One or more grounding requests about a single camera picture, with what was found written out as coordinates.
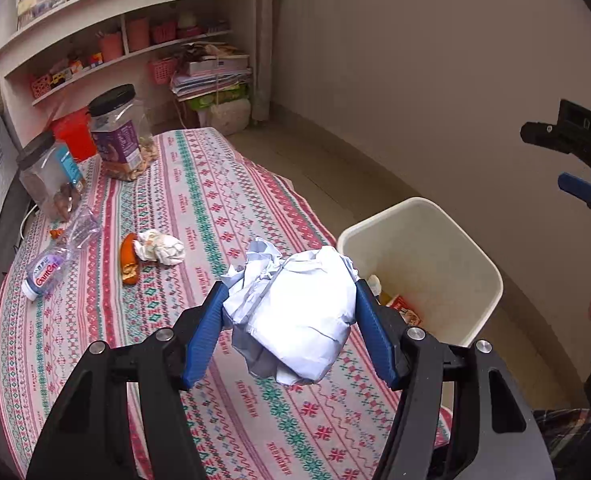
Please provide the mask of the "white paper ball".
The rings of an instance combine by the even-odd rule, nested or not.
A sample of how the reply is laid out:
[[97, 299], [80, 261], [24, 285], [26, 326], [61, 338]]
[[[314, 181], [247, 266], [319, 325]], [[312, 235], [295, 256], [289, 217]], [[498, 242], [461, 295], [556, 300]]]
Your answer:
[[222, 276], [224, 325], [249, 373], [280, 385], [320, 382], [356, 322], [358, 273], [337, 249], [284, 256], [256, 237], [246, 262]]

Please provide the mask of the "stained tissue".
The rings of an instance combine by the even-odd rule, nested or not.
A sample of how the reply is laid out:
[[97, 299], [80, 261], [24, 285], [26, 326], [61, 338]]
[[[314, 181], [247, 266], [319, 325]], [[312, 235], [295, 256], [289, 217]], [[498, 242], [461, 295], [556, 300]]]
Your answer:
[[184, 244], [176, 237], [150, 229], [137, 233], [133, 242], [136, 256], [162, 266], [177, 266], [186, 257]]

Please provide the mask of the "clear plastic water bottle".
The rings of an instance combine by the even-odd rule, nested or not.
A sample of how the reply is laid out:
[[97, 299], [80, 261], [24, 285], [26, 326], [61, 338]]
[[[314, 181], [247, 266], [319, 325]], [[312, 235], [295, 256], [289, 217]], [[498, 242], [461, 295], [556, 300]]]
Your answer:
[[96, 216], [83, 206], [59, 236], [29, 263], [21, 283], [23, 296], [35, 301], [47, 295], [62, 281], [82, 251], [97, 240], [101, 230]]

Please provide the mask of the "white plastic trash bin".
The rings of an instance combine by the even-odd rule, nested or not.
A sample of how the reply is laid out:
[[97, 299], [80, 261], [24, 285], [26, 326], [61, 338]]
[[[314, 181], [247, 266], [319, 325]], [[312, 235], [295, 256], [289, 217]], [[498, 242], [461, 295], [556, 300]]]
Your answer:
[[438, 341], [469, 347], [504, 292], [501, 272], [441, 207], [412, 197], [345, 229], [338, 252], [402, 296]]

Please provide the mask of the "red snack wrapper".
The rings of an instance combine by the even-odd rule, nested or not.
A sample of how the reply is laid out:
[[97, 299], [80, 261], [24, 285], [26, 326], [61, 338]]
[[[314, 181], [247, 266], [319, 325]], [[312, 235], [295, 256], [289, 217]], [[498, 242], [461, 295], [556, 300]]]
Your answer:
[[419, 326], [421, 317], [402, 295], [396, 295], [388, 301], [387, 306], [396, 310], [408, 326]]

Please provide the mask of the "long orange peel piece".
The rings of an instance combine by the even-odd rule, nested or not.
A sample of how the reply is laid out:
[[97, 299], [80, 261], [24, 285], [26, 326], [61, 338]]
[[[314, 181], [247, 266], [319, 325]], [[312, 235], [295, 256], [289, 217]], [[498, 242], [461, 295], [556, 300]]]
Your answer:
[[120, 247], [120, 271], [122, 284], [135, 285], [139, 279], [139, 262], [135, 252], [136, 234], [130, 233], [122, 240]]

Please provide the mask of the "nut jar with purple label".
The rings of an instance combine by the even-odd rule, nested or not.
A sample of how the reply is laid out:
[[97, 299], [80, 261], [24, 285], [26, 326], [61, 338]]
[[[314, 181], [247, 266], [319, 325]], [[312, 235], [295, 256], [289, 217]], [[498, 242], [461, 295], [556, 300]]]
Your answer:
[[88, 104], [88, 129], [110, 177], [134, 181], [158, 159], [145, 107], [134, 84], [120, 84]]

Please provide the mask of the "white sack on floor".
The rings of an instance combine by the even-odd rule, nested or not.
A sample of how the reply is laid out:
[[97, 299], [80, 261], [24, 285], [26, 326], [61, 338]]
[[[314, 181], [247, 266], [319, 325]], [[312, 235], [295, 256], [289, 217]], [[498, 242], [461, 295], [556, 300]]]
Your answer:
[[210, 107], [210, 126], [223, 136], [245, 130], [249, 125], [251, 103], [248, 99], [238, 99]]

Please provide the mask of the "clear jar with blue label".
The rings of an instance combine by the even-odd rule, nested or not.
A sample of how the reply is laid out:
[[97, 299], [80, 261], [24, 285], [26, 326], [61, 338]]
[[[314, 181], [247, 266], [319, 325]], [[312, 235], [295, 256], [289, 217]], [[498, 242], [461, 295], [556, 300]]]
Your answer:
[[17, 156], [19, 179], [49, 220], [68, 222], [79, 208], [86, 180], [68, 145], [46, 130]]

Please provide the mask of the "red cardboard gift box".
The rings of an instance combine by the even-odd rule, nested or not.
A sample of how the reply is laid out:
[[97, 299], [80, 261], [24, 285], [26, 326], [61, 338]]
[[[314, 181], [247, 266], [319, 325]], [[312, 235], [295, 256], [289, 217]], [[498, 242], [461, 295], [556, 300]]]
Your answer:
[[68, 145], [76, 162], [84, 162], [97, 153], [96, 145], [90, 135], [90, 128], [88, 128], [88, 119], [90, 119], [88, 108], [83, 107], [54, 120], [49, 125], [55, 138]]

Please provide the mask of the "stack of papers and folders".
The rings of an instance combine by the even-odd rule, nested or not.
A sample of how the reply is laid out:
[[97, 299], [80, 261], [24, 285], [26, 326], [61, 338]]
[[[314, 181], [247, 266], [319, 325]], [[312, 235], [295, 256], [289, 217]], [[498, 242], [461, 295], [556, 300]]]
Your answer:
[[251, 76], [250, 54], [244, 50], [225, 42], [189, 42], [178, 58], [170, 90], [177, 98], [188, 98], [248, 82]]

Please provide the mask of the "pink plastic basket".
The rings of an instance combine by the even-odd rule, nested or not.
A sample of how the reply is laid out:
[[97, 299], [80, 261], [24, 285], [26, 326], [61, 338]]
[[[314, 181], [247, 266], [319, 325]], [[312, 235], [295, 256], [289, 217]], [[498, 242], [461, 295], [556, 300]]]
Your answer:
[[148, 67], [152, 81], [159, 86], [169, 84], [176, 72], [177, 63], [178, 58], [175, 56], [150, 61]]

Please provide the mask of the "white bookshelf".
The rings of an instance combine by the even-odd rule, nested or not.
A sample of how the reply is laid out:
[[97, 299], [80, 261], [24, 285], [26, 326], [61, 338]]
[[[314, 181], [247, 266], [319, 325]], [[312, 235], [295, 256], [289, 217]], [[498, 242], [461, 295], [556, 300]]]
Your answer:
[[[202, 39], [230, 41], [249, 55], [252, 117], [268, 117], [271, 14], [268, 0], [69, 0], [24, 25], [0, 45], [0, 90], [16, 143], [28, 144], [55, 119], [86, 106], [118, 84], [160, 120], [172, 98], [152, 80], [150, 63], [192, 38], [180, 21], [193, 18]], [[156, 41], [171, 23], [173, 38]]]

